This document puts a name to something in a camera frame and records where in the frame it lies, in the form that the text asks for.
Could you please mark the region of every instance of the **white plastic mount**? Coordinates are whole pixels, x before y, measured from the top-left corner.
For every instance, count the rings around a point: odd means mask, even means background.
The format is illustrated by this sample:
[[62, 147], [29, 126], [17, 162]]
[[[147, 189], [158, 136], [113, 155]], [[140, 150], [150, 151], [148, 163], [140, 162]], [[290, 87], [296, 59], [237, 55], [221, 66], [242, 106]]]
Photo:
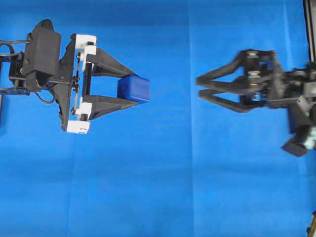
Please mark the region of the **white plastic mount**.
[[86, 134], [90, 129], [90, 122], [81, 121], [82, 115], [87, 115], [90, 117], [92, 110], [92, 103], [82, 102], [82, 97], [80, 98], [79, 108], [76, 108], [76, 116], [78, 120], [69, 120], [67, 126], [67, 132]]
[[[96, 42], [97, 37], [96, 36], [90, 36], [90, 35], [76, 35], [76, 50], [80, 51], [80, 60], [83, 61], [82, 64], [82, 71], [85, 70], [85, 65], [87, 63], [86, 57], [87, 54], [96, 54]], [[80, 134], [86, 134], [90, 129], [90, 122], [89, 121], [81, 121], [82, 115], [87, 115], [87, 117], [90, 117], [92, 110], [92, 104], [82, 102], [82, 97], [80, 98], [79, 107], [76, 108], [75, 115], [77, 116], [78, 120], [69, 120], [68, 126], [67, 126], [67, 132], [71, 133], [80, 133]]]

